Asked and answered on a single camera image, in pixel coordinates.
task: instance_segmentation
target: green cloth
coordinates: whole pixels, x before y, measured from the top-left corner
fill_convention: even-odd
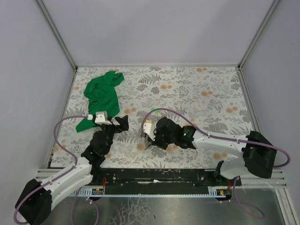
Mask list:
[[[107,111],[108,116],[114,117],[120,112],[118,96],[115,86],[124,80],[122,73],[109,71],[104,76],[92,79],[84,90],[84,96],[89,99],[89,114],[99,111]],[[77,126],[76,131],[80,132],[96,125],[87,118],[84,118]]]

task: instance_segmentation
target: reflective surface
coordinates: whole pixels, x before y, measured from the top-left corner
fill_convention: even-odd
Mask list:
[[[206,198],[109,198],[97,201],[99,225],[284,225],[276,194],[271,190],[238,189],[239,199],[249,201],[265,214],[257,220],[245,213],[237,203],[219,203]],[[43,225],[70,225],[74,198],[68,197],[52,211]],[[78,198],[74,212],[75,225],[94,225],[96,210],[84,198]]]

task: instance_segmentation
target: floral pattern surface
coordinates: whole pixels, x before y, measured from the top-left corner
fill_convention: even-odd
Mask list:
[[[245,135],[251,122],[238,75],[234,67],[80,67],[69,98],[65,116],[87,115],[88,99],[83,95],[87,83],[109,70],[124,74],[117,86],[120,113],[129,116],[129,131],[116,134],[102,167],[114,168],[215,168],[220,160],[234,156],[225,152],[181,149],[173,144],[167,150],[146,145],[140,137],[140,125],[151,108],[176,110],[208,131]],[[181,126],[187,123],[171,112],[154,112],[150,119],[163,116]],[[59,141],[77,156],[86,149],[99,127],[80,133],[75,130],[81,119],[64,121]],[[74,159],[55,145],[51,167],[65,167]]]

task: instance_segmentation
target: green towel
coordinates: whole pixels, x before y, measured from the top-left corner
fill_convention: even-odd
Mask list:
[[[89,99],[89,114],[107,111],[108,116],[114,117],[120,112],[118,96],[115,86],[124,80],[122,73],[109,71],[104,76],[92,79],[84,90],[84,96]],[[96,126],[91,120],[84,118],[77,126],[80,132]]]

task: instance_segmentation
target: white wall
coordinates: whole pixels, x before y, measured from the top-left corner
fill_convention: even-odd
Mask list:
[[[284,168],[300,217],[300,1],[282,0],[244,67],[265,136],[287,150]]]
[[[44,0],[78,65],[238,64],[272,0]]]
[[[72,70],[33,0],[0,7],[0,218],[45,161]]]

